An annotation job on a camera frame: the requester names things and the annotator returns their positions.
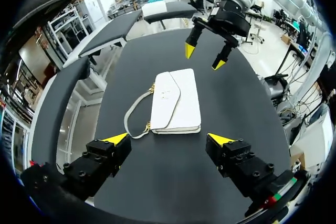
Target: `cable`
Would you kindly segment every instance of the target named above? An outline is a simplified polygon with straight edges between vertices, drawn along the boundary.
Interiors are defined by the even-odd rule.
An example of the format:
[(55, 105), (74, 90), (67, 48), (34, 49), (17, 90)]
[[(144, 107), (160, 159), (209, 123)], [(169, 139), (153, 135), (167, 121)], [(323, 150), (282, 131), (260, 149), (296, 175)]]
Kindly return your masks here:
[(310, 96), (307, 97), (307, 99), (305, 99), (304, 103), (315, 93), (315, 91), (317, 91), (317, 87), (315, 87), (315, 90), (310, 94)]
[(298, 82), (298, 83), (303, 83), (303, 81), (298, 81), (301, 77), (303, 77), (307, 72), (303, 73), (300, 77), (298, 77), (297, 79), (295, 79), (293, 82)]
[(257, 54), (259, 53), (259, 43), (257, 43), (257, 52), (256, 52), (256, 53), (246, 51), (246, 50), (242, 47), (242, 45), (243, 45), (243, 44), (240, 45), (240, 48), (241, 48), (244, 52), (246, 52), (246, 53), (248, 53), (248, 54), (250, 54), (250, 55), (257, 55)]

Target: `box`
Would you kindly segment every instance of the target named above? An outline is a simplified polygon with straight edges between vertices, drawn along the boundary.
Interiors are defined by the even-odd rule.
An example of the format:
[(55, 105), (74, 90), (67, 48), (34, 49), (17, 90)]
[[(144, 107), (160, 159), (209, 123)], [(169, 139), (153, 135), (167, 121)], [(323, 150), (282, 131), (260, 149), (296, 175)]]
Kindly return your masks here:
[(281, 40), (288, 45), (290, 44), (290, 38), (286, 34), (282, 35)]
[(300, 161), (301, 163), (301, 166), (300, 166), (300, 169), (303, 170), (306, 168), (305, 166), (305, 157), (304, 157), (304, 153), (300, 153), (300, 154), (296, 154), (296, 155), (293, 155), (293, 156), (290, 156), (290, 166), (293, 167), (293, 165), (295, 165), (295, 162), (297, 160)]

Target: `gray table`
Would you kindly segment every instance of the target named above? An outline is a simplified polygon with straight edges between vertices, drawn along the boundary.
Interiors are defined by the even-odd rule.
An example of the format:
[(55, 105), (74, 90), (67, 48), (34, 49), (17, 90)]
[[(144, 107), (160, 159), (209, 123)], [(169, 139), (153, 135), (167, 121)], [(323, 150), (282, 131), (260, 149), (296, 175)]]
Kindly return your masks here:
[(176, 1), (166, 3), (167, 12), (146, 16), (143, 19), (149, 24), (170, 18), (191, 18), (197, 10), (186, 2)]
[(136, 10), (131, 13), (124, 14), (112, 20), (106, 25), (91, 41), (84, 47), (79, 56), (92, 54), (106, 46), (113, 45), (118, 39), (126, 41), (126, 35), (131, 30), (139, 16), (142, 14), (141, 10)]
[[(191, 30), (180, 29), (127, 43), (106, 88), (96, 138), (124, 133), (123, 117), (161, 72), (192, 68), (195, 72), (202, 130), (198, 134), (155, 135), (132, 141), (132, 152), (115, 178), (94, 197), (97, 208), (135, 220), (177, 223), (234, 223), (251, 201), (229, 178), (222, 178), (205, 152), (208, 132), (252, 144), (279, 175), (290, 167), (286, 137), (264, 87), (242, 53), (211, 69), (223, 39), (204, 31), (190, 60), (184, 43)], [(130, 131), (143, 131), (152, 99), (145, 99), (129, 120)]]

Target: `black bolt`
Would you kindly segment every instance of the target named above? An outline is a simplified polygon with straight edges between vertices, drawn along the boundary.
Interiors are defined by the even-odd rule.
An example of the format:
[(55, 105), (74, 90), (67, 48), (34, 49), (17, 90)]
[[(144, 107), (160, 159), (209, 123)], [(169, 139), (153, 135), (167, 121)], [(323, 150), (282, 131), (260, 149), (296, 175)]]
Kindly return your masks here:
[(255, 178), (259, 177), (260, 176), (260, 172), (258, 172), (257, 170), (252, 173), (252, 176), (254, 176)]
[(64, 164), (63, 164), (63, 168), (64, 168), (64, 169), (68, 169), (68, 168), (70, 168), (70, 164), (69, 164), (69, 163), (64, 163)]
[(85, 175), (86, 175), (86, 172), (83, 172), (82, 170), (78, 173), (78, 176), (79, 177), (85, 177)]
[(273, 169), (274, 169), (274, 164), (269, 163), (269, 164), (267, 165), (267, 168), (268, 168), (269, 170), (273, 170)]

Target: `handbag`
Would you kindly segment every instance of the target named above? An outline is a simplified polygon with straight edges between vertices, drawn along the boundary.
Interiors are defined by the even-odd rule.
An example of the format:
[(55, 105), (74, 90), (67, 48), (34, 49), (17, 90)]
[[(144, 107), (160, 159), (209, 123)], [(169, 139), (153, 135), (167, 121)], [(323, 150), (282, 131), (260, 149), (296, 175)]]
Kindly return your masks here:
[[(128, 129), (128, 118), (135, 107), (147, 96), (153, 95), (150, 122), (138, 136)], [(152, 131), (155, 134), (190, 134), (201, 130), (197, 87), (193, 69), (163, 72), (155, 83), (130, 107), (124, 117), (126, 132), (132, 138), (141, 138)]]

